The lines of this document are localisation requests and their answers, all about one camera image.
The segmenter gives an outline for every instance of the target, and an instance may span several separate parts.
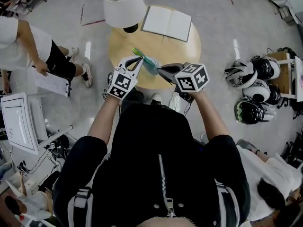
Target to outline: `paper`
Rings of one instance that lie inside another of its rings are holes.
[[[37,72],[35,68],[33,68],[33,73],[37,87],[42,87],[52,92],[68,96],[70,84],[67,79],[58,77],[48,72],[46,77]]]
[[[166,35],[187,42],[191,16],[179,11],[150,6],[143,31]]]

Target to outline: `black shorts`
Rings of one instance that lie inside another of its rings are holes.
[[[51,54],[46,64],[51,73],[64,77],[69,81],[71,81],[76,74],[76,66],[68,61],[54,41],[52,41]]]

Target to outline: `helmet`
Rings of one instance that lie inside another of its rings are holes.
[[[280,75],[280,65],[277,63],[275,58],[268,56],[255,56],[250,60],[250,62],[258,72],[258,79],[275,79]]]
[[[269,60],[269,63],[271,67],[274,69],[274,75],[270,79],[276,79],[280,75],[280,65],[277,63],[277,61]]]
[[[262,105],[251,97],[245,96],[235,105],[236,119],[244,124],[256,124],[264,117]]]
[[[243,89],[243,94],[245,96],[252,97],[252,99],[259,103],[262,103],[269,99],[270,90],[265,81],[256,79],[250,87]]]
[[[251,86],[257,79],[258,73],[253,64],[236,60],[232,67],[224,70],[226,81],[236,89],[243,89]]]
[[[269,99],[266,100],[268,104],[277,105],[281,99],[280,89],[274,85],[269,84],[270,96]]]

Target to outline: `floor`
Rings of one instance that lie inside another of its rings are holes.
[[[303,117],[293,120],[291,107],[283,107],[271,122],[257,125],[237,122],[234,104],[241,97],[241,92],[227,85],[223,70],[231,66],[238,56],[242,60],[248,60],[253,55],[267,53],[267,48],[276,50],[279,47],[291,47],[303,58],[303,46],[296,27],[287,25],[279,15],[275,15],[275,8],[267,0],[233,0],[234,6],[231,0],[144,1],[146,4],[166,5],[193,17],[201,38],[200,61],[207,66],[211,79],[205,91],[234,140],[246,139],[269,155],[281,153],[285,143],[293,140],[295,133],[301,130]],[[53,96],[42,100],[47,126],[57,130],[72,124],[74,129],[70,134],[76,139],[87,134],[103,104],[102,93],[107,88],[107,74],[113,69],[107,55],[111,28],[105,22],[82,26],[103,18],[102,0],[48,0],[47,3],[39,3],[27,16],[31,25],[47,31],[58,45],[79,47],[77,62],[90,60],[94,75],[92,88],[86,89],[80,79],[74,79],[69,98]],[[43,91],[34,86],[30,71],[15,71],[11,87],[15,93]],[[143,91],[146,98],[155,92]],[[164,104],[168,104],[170,90],[159,92]],[[205,129],[195,103],[186,117],[193,136],[199,139]],[[28,168],[33,167],[38,160],[36,156],[18,149],[14,149],[13,157],[16,162],[24,159]],[[35,177],[42,179],[51,169],[52,164],[46,159],[36,171]]]

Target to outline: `shoulder strap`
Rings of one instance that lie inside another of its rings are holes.
[[[68,203],[67,214],[68,214],[68,223],[70,227],[91,227],[91,216],[92,216],[92,207],[94,194],[92,192],[92,186],[94,183],[94,178],[99,170],[99,167],[103,164],[105,160],[110,158],[110,153],[108,152],[100,165],[94,172],[91,180],[84,188],[80,188],[77,194],[72,197]]]
[[[220,227],[238,227],[240,223],[240,210],[236,195],[230,187],[225,187],[222,183],[216,181],[218,196],[219,196],[219,206],[220,206],[220,215],[221,215],[221,225]],[[229,201],[229,197],[232,199],[234,205],[234,214],[236,217],[235,221],[232,221],[232,218],[229,214],[226,214],[225,203]]]

